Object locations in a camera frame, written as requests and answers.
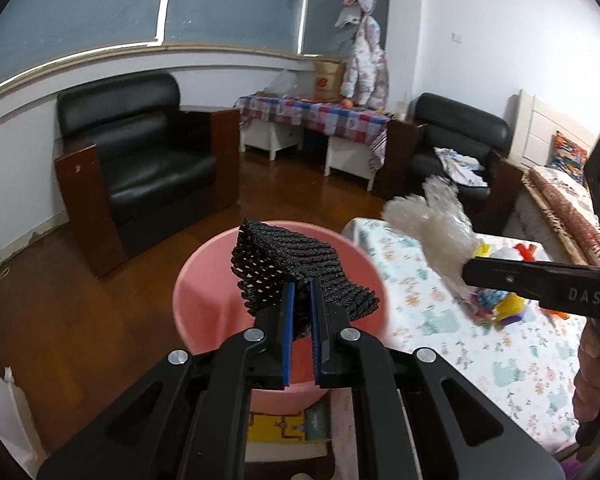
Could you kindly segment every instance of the pillow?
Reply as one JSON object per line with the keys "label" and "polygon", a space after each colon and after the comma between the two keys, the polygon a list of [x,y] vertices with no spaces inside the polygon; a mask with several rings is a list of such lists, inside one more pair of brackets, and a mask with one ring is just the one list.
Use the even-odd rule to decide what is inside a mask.
{"label": "pillow", "polygon": [[582,168],[587,161],[587,150],[567,139],[560,132],[554,135],[554,143],[548,168],[563,171],[581,186],[584,185]]}

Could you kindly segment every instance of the hanging jacket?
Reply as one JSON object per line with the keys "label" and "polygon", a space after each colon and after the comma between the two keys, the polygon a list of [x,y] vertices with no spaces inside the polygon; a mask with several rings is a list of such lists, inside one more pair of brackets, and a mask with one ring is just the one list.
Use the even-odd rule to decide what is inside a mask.
{"label": "hanging jacket", "polygon": [[357,106],[376,110],[386,107],[389,81],[380,25],[369,15],[360,21],[340,93]]}

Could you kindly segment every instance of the pink bucket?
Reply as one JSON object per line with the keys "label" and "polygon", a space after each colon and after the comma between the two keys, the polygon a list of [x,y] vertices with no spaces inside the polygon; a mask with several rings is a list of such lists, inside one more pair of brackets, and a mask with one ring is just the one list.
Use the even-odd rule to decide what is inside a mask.
{"label": "pink bucket", "polygon": [[[350,240],[312,224],[293,221],[267,222],[330,244],[336,251],[347,277],[368,286],[380,299],[380,308],[353,326],[380,337],[384,327],[385,292],[373,263]],[[212,238],[184,264],[173,291],[173,317],[180,337],[192,354],[217,349],[229,336],[253,326],[231,271],[231,251],[238,228]],[[319,400],[326,390],[314,384],[311,338],[295,341],[291,351],[291,385],[284,391],[254,390],[251,411],[288,415]]]}

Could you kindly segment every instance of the black leather armchair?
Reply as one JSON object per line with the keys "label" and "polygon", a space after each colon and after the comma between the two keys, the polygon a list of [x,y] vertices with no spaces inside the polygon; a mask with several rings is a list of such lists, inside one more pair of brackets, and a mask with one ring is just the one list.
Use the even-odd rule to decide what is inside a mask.
{"label": "black leather armchair", "polygon": [[[421,194],[422,183],[428,176],[445,176],[435,147],[452,148],[477,158],[485,167],[480,175],[488,187],[458,186],[458,197],[476,232],[502,232],[513,210],[523,173],[506,159],[512,133],[504,120],[451,99],[424,93],[415,103],[413,119],[405,123],[392,121],[387,135],[387,152],[390,145],[405,148],[401,150],[401,160],[397,160],[396,153],[387,153],[386,168],[381,171],[394,174],[401,167],[405,174],[404,193]],[[390,198],[387,194],[388,191],[382,190],[380,196]]]}
{"label": "black leather armchair", "polygon": [[238,198],[238,112],[180,110],[168,73],[60,92],[58,122],[58,183],[97,275]]}

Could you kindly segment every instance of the headboard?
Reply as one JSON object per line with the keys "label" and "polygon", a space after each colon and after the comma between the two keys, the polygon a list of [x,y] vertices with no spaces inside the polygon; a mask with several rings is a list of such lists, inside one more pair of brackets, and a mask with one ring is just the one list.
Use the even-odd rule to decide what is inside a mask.
{"label": "headboard", "polygon": [[521,90],[509,157],[528,168],[544,166],[557,130],[589,153],[598,140],[597,135],[569,116],[554,111],[537,96]]}

